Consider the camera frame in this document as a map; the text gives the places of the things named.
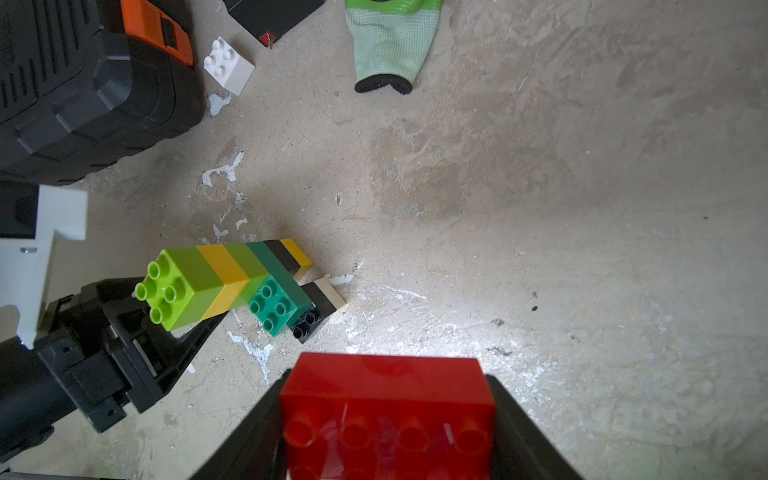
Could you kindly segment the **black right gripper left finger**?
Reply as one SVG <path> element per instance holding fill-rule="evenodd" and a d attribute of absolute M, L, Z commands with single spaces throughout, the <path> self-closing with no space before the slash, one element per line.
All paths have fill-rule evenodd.
<path fill-rule="evenodd" d="M 280 393 L 287 369 L 191 479 L 285 479 L 286 442 Z"/>

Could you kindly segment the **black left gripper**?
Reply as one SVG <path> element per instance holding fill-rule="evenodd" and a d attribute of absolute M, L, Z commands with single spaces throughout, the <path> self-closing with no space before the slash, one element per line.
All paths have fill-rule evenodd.
<path fill-rule="evenodd" d="M 164 398 L 225 318 L 180 337 L 149 319 L 132 281 L 100 281 L 51 303 L 49 331 L 27 348 L 1 344 L 1 459 L 45 442 L 56 422 L 78 410 L 98 432 L 132 404 L 143 413 Z"/>

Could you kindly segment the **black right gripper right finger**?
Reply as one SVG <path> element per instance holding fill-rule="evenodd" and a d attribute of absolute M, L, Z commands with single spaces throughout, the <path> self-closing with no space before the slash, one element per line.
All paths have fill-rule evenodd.
<path fill-rule="evenodd" d="M 485 377 L 496 403 L 490 479 L 581 480 L 502 383 Z"/>

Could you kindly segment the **lime green lego brick front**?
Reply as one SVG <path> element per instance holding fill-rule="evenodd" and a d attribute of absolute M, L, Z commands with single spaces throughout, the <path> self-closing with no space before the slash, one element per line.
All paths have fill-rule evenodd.
<path fill-rule="evenodd" d="M 197 323 L 224 284 L 197 247 L 163 249 L 134 288 L 149 307 L 150 320 L 166 331 Z"/>

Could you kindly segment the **lime green lego brick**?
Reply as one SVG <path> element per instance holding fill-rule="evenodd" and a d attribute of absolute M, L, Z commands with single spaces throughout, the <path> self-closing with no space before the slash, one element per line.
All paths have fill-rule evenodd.
<path fill-rule="evenodd" d="M 232 303 L 231 309 L 247 306 L 269 276 L 269 272 L 253 253 L 248 243 L 231 243 L 227 244 L 225 248 L 248 278 L 245 286 Z"/>
<path fill-rule="evenodd" d="M 166 331 L 197 323 L 224 284 L 197 247 L 163 249 L 134 288 L 149 307 L 150 320 Z"/>

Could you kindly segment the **red lego brick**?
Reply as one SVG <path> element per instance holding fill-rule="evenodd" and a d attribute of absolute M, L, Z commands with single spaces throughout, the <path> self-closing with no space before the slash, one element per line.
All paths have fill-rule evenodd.
<path fill-rule="evenodd" d="M 293 479 L 487 479 L 495 401 L 473 358 L 301 354 L 280 392 Z"/>

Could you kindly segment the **yellow lego brick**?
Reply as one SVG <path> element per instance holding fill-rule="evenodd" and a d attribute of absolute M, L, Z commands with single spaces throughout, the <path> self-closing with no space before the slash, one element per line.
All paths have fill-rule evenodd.
<path fill-rule="evenodd" d="M 208 319 L 231 310 L 250 278 L 225 245 L 198 246 L 198 250 L 223 285 L 203 316 L 204 319 Z"/>
<path fill-rule="evenodd" d="M 295 260 L 295 262 L 298 265 L 296 272 L 293 274 L 293 278 L 297 282 L 301 281 L 309 272 L 309 270 L 312 268 L 313 262 L 309 259 L 306 253 L 299 247 L 299 245 L 296 243 L 294 239 L 290 239 L 290 238 L 281 239 L 280 242 L 282 243 L 282 245 L 285 247 L 287 252 L 292 256 L 292 258 Z"/>

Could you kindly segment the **dark green lego brick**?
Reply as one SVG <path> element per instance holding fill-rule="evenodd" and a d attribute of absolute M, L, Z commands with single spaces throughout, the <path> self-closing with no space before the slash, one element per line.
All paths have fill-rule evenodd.
<path fill-rule="evenodd" d="M 269 272 L 248 307 L 272 337 L 293 327 L 313 306 L 310 297 L 293 278 L 298 265 L 280 240 L 248 243 Z"/>

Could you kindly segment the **white lego brick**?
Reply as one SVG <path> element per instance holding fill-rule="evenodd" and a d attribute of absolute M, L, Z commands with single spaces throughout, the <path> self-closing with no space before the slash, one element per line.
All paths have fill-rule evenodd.
<path fill-rule="evenodd" d="M 237 96 L 255 70 L 255 66 L 222 37 L 212 42 L 211 52 L 203 59 L 203 67 L 220 86 Z"/>
<path fill-rule="evenodd" d="M 328 278 L 320 278 L 313 282 L 319 291 L 319 309 L 325 316 L 343 309 L 347 302 L 338 293 Z"/>

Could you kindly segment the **black lego brick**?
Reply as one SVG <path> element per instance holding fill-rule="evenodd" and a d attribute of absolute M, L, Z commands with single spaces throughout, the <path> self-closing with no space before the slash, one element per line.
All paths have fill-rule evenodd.
<path fill-rule="evenodd" d="M 270 335 L 288 331 L 305 344 L 347 306 L 328 279 L 303 281 L 313 262 L 295 240 L 257 242 L 251 250 L 265 267 L 267 277 L 252 296 L 249 309 Z"/>

